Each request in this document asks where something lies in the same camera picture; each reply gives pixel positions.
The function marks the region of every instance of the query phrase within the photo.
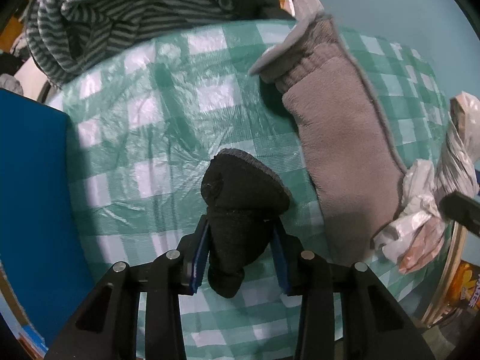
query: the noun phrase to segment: twisted plastic bag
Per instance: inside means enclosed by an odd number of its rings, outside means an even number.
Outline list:
[[[480,101],[462,92],[450,100],[450,115],[436,172],[431,161],[414,162],[403,181],[403,212],[373,238],[404,274],[428,264],[442,248],[448,219],[438,210],[440,200],[454,191],[473,197],[479,190],[474,163],[480,158]]]

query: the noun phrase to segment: mauve plush sock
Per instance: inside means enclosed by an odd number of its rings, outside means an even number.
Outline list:
[[[400,211],[405,166],[381,105],[331,17],[298,23],[250,73],[275,83],[297,121],[334,262],[365,259],[372,236]]]

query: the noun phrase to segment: plastic tablecloth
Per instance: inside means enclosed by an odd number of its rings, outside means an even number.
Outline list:
[[[52,100],[52,107],[70,116],[70,200],[95,280],[116,261],[150,262],[194,231],[206,211],[203,174],[224,147],[243,149],[279,174],[293,195],[282,216],[285,229],[329,259],[295,122],[275,87],[247,74],[294,24],[231,22],[156,38],[97,65]],[[417,158],[435,163],[449,116],[430,65],[416,50],[383,38],[348,28],[341,29],[341,38],[372,82],[405,165]],[[366,263],[400,300],[445,262],[448,245],[439,258],[408,275],[382,256]],[[301,298],[281,294],[269,247],[245,271],[232,299],[219,297],[206,279],[196,295],[181,296],[189,359],[277,359],[294,353]],[[145,295],[139,356],[144,320]],[[339,338],[338,297],[335,328]]]

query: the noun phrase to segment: metal screw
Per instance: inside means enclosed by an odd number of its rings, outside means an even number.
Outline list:
[[[354,267],[359,272],[365,272],[368,269],[368,265],[361,261],[356,262]]]
[[[315,253],[312,252],[311,250],[304,250],[302,253],[300,253],[300,256],[304,260],[312,260],[315,258]]]
[[[176,249],[166,252],[166,258],[168,258],[169,260],[174,260],[178,257],[180,257],[180,252]]]
[[[115,265],[113,266],[113,270],[115,272],[121,272],[127,267],[127,264],[125,264],[123,261],[116,262]]]

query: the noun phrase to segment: plastic bag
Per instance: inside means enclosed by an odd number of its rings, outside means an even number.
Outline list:
[[[375,249],[401,273],[422,268],[440,252],[447,225],[440,200],[453,191],[473,197],[479,190],[474,163],[480,157],[480,102],[462,92],[450,105],[452,120],[436,172],[431,161],[414,162],[403,182],[403,212],[373,238]]]

